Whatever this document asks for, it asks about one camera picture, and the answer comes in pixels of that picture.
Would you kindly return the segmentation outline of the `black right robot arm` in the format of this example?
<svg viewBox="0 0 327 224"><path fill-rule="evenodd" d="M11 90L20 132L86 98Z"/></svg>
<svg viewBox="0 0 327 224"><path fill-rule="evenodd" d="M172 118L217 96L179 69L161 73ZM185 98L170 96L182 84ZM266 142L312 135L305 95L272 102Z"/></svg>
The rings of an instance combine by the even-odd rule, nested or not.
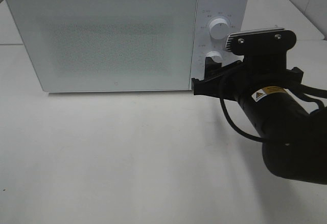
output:
<svg viewBox="0 0 327 224"><path fill-rule="evenodd" d="M224 116L240 135L262 144L265 166L275 176L326 184L326 91L301 83L299 68L286 60L246 57L193 79L194 95L219 99ZM225 101L239 104L257 135L241 130Z"/></svg>

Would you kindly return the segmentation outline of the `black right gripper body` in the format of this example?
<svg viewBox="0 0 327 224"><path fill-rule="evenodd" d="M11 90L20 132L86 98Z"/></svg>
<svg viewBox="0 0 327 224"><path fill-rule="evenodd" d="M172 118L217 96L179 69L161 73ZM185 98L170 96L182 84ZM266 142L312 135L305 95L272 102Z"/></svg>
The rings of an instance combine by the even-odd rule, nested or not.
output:
<svg viewBox="0 0 327 224"><path fill-rule="evenodd" d="M229 101L262 102L287 97L292 82L300 84L303 72L287 69L285 55L245 56L216 70L204 80L192 79L193 94Z"/></svg>

